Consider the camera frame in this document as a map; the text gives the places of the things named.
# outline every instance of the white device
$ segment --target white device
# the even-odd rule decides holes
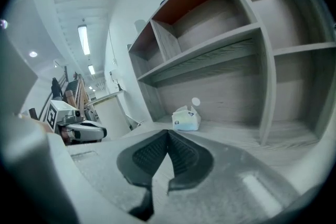
[[[85,121],[78,109],[64,101],[50,101],[46,121],[55,133],[67,132],[71,141],[99,141],[107,135],[100,123]]]

